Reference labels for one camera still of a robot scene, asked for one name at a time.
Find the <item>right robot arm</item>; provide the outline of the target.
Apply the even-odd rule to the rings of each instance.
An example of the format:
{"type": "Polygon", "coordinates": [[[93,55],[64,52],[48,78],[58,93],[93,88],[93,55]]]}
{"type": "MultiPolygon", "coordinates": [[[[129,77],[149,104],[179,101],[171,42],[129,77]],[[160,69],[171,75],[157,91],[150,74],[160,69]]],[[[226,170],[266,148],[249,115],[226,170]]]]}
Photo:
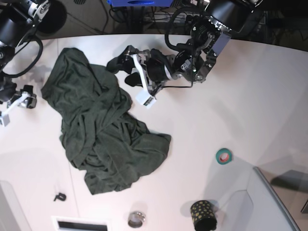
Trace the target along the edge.
{"type": "Polygon", "coordinates": [[[43,52],[41,39],[36,36],[39,24],[50,9],[50,0],[5,0],[0,12],[0,102],[7,103],[7,108],[17,105],[23,108],[36,107],[37,97],[33,86],[24,85],[17,91],[12,81],[30,71],[40,59],[43,52]],[[36,42],[38,54],[31,64],[17,74],[7,74],[5,66],[18,54],[15,51],[22,44],[36,42]]]}

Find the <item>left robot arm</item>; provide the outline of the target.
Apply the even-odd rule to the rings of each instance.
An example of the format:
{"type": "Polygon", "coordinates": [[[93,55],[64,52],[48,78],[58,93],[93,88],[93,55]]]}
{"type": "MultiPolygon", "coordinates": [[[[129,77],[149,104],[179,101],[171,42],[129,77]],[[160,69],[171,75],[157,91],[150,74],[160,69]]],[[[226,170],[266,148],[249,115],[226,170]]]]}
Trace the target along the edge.
{"type": "Polygon", "coordinates": [[[261,4],[260,0],[211,0],[209,3],[184,6],[174,11],[166,24],[164,40],[176,55],[164,55],[158,49],[140,51],[129,45],[107,63],[106,69],[128,74],[126,83],[149,91],[167,88],[168,81],[185,78],[191,88],[204,82],[216,64],[217,57],[235,33],[240,33],[248,17],[261,4]],[[190,30],[186,43],[173,45],[169,35],[174,21],[185,13],[185,27],[190,30]]]}

